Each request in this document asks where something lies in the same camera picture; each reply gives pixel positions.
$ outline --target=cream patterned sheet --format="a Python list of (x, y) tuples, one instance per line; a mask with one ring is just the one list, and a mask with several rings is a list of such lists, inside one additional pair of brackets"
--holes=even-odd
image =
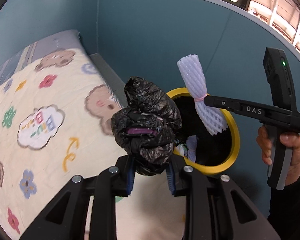
[[(80, 49), (39, 58), (0, 86), (0, 225), (12, 240), (72, 176), (96, 176), (126, 154), (109, 127), (120, 108)], [(184, 212), (165, 173), (136, 174), (131, 196), (117, 198), (118, 239), (180, 240)]]

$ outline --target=window sill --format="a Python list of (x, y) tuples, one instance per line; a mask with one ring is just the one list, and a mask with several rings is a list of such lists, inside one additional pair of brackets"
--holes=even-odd
[(297, 52), (297, 50), (292, 46), (292, 44), (290, 44), (283, 36), (281, 36), (271, 26), (267, 25), (266, 23), (264, 23), (263, 21), (261, 21), (257, 17), (251, 15), (250, 13), (248, 13), (245, 10), (240, 9), (237, 6), (234, 6), (230, 3), (227, 3), (227, 2), (224, 2), (224, 1), (221, 1), (221, 0), (204, 0), (204, 1), (211, 2), (211, 3), (214, 3), (214, 4), (220, 5), (222, 7), (225, 7), (227, 9), (229, 9), (231, 11), (234, 11), (234, 12), (250, 19), (251, 21), (255, 22), (256, 24), (258, 24), (262, 28), (266, 29), (274, 37), (276, 37), (281, 43), (283, 43), (293, 53), (293, 55), (295, 55), (295, 57), (300, 61), (300, 53)]

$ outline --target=gray floor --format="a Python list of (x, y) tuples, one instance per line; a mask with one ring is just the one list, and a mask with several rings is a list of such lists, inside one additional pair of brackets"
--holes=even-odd
[(114, 72), (114, 70), (108, 65), (107, 62), (101, 57), (100, 54), (92, 54), (90, 55), (92, 62), (95, 64), (101, 75), (107, 81), (117, 98), (122, 103), (123, 107), (126, 107), (127, 101), (126, 96), (124, 94), (124, 85), (125, 83), (121, 80), (121, 78)]

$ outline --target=silver bolt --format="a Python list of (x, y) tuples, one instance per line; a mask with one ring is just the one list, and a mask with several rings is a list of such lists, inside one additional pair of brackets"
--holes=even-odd
[(81, 179), (82, 179), (82, 177), (80, 175), (75, 175), (72, 177), (72, 182), (78, 183), (81, 181)]
[(119, 168), (117, 166), (112, 166), (109, 168), (109, 171), (113, 174), (113, 173), (117, 173), (119, 171)]
[(221, 175), (220, 178), (224, 182), (228, 182), (230, 180), (230, 177), (228, 175), (226, 175), (226, 174)]
[(193, 171), (193, 167), (192, 166), (189, 166), (189, 165), (186, 165), (183, 167), (183, 170), (185, 172), (192, 172)]

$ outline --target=device handle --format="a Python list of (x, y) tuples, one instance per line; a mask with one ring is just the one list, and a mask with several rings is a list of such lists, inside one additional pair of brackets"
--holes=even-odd
[(283, 190), (288, 175), (292, 147), (285, 147), (280, 142), (280, 135), (284, 132), (281, 128), (266, 125), (268, 137), (272, 142), (271, 160), (272, 164), (268, 167), (268, 185), (277, 190)]

